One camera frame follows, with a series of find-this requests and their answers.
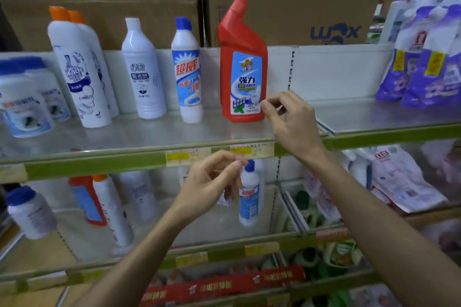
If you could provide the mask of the person's left hand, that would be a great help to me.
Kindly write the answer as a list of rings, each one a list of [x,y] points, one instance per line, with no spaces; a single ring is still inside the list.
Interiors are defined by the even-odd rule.
[[[171,210],[173,217],[186,227],[214,207],[222,193],[238,197],[241,184],[212,184],[212,167],[221,161],[246,160],[230,151],[220,150],[194,163],[176,197]]]

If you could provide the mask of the row of red boxes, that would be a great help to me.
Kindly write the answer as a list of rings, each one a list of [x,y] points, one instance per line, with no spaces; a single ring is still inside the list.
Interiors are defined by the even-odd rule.
[[[139,307],[166,307],[280,287],[306,280],[300,265],[249,273],[214,276],[207,279],[147,288]]]

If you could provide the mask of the red toilet cleaner bottle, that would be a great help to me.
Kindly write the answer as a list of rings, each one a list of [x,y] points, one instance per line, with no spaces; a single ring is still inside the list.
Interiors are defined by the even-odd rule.
[[[268,48],[243,20],[248,0],[235,0],[217,26],[220,45],[220,103],[233,123],[262,121],[267,96]]]

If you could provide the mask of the metal shelf board green edge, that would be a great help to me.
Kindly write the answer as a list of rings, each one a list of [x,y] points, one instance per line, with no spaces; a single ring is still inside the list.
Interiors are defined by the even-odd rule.
[[[234,144],[275,142],[275,157],[290,153],[276,141],[270,123],[232,123],[217,110],[201,122],[184,123],[179,112],[158,119],[124,114],[102,128],[84,128],[70,119],[41,136],[19,139],[0,129],[0,183],[91,176],[164,168],[164,152],[211,147],[230,151]]]
[[[277,188],[270,189],[257,223],[243,226],[238,206],[215,206],[182,230],[161,264],[159,274],[166,279],[174,269],[187,278],[217,270],[226,272],[236,262],[260,264],[266,256],[294,251],[307,244],[296,231],[276,233],[277,215],[290,213]],[[157,224],[160,215],[146,222],[136,220],[127,207],[134,240],[127,247],[116,244],[108,227],[89,225],[78,209],[55,212],[58,229],[38,240],[18,235],[0,253],[2,294],[79,284],[96,279],[125,254],[140,244]]]
[[[461,138],[461,106],[413,108],[399,102],[356,98],[312,100],[329,149]]]

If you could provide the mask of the small white bottle blue cap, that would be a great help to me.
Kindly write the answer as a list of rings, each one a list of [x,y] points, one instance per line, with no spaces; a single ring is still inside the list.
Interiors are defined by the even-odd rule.
[[[244,227],[256,225],[265,204],[264,163],[261,159],[249,159],[243,167],[239,188],[239,221]]]

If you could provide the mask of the white refill pouch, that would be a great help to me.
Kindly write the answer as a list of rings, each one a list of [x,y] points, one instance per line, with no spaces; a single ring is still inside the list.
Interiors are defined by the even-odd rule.
[[[422,170],[400,145],[378,146],[372,162],[372,185],[405,213],[418,213],[448,203],[425,181]]]

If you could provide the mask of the person's right forearm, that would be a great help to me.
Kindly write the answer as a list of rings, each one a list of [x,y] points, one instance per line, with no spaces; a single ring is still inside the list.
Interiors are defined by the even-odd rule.
[[[360,250],[403,307],[461,307],[461,268],[323,147],[303,163],[319,177]]]

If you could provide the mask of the yellow shelf price label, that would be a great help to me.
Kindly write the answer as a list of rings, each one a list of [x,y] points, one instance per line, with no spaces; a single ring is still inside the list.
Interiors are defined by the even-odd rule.
[[[232,153],[245,159],[264,159],[275,157],[275,142],[254,142],[230,146]]]
[[[171,149],[164,152],[165,166],[181,167],[199,162],[212,154],[211,147]]]

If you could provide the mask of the white jar blue lid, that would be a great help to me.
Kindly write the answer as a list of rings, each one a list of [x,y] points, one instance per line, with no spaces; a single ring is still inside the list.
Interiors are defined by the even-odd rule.
[[[36,84],[42,94],[49,113],[55,122],[64,122],[71,117],[65,97],[55,74],[38,56],[21,56],[11,58],[25,74]]]
[[[58,220],[46,199],[29,186],[20,186],[6,194],[7,211],[30,240],[38,240],[56,231]]]
[[[11,60],[0,60],[0,111],[16,138],[43,135],[55,126],[37,84]]]

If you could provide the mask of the person's left forearm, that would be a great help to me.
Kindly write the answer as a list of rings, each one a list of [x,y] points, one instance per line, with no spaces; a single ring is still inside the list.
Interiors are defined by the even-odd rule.
[[[138,307],[176,237],[205,211],[192,204],[173,205],[146,238],[72,307]]]

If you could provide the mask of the purple refill pouch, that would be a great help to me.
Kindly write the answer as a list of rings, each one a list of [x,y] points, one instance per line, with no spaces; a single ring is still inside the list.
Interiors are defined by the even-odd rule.
[[[376,100],[399,101],[408,87],[427,33],[436,22],[435,6],[407,10],[394,43],[391,61],[376,93]]]
[[[433,7],[427,31],[401,106],[428,108],[461,105],[461,4]]]

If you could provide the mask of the green and white pouches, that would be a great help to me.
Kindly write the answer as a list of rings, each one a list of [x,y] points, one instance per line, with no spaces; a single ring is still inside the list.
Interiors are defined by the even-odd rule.
[[[311,230],[341,222],[339,211],[322,189],[317,198],[305,190],[299,191],[295,204]],[[307,281],[316,281],[345,275],[361,263],[362,257],[356,242],[348,239],[303,248],[292,256],[290,263],[303,267]]]

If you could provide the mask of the red bottle blue label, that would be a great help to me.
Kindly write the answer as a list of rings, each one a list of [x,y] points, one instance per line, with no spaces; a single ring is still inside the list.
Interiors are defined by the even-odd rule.
[[[93,226],[107,226],[106,217],[93,187],[93,178],[91,176],[70,177],[68,185],[72,189],[78,206],[84,212],[85,221]]]

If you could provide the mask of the person's right hand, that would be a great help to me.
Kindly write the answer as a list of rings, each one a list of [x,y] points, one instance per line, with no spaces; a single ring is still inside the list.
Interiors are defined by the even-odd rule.
[[[288,90],[261,102],[272,104],[287,126],[286,135],[276,138],[296,159],[313,167],[325,157],[314,109],[294,91]]]

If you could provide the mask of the white shelf back panel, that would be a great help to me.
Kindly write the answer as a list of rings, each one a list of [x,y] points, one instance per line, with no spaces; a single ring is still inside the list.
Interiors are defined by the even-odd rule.
[[[340,100],[375,97],[393,54],[393,44],[349,44],[268,47],[267,96],[294,90],[304,100]],[[168,111],[179,103],[170,49],[158,49],[157,60]],[[0,52],[0,59],[34,55],[55,73],[71,114],[77,111],[53,52]],[[112,87],[121,114],[136,113],[128,71],[120,50],[106,50]],[[201,48],[204,110],[221,108],[220,49]]]

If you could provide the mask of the white bottle orange cap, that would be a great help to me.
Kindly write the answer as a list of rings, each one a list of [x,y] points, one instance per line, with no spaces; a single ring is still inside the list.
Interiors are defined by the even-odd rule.
[[[116,244],[119,247],[129,247],[134,241],[134,233],[115,183],[108,174],[93,175],[92,179],[93,188]]]
[[[117,117],[120,115],[120,112],[99,37],[94,29],[87,25],[81,12],[73,10],[67,10],[67,12],[71,21],[84,33],[95,62],[111,117]]]
[[[85,128],[112,124],[102,83],[83,31],[72,22],[68,11],[50,6],[52,21],[48,36],[62,75]]]

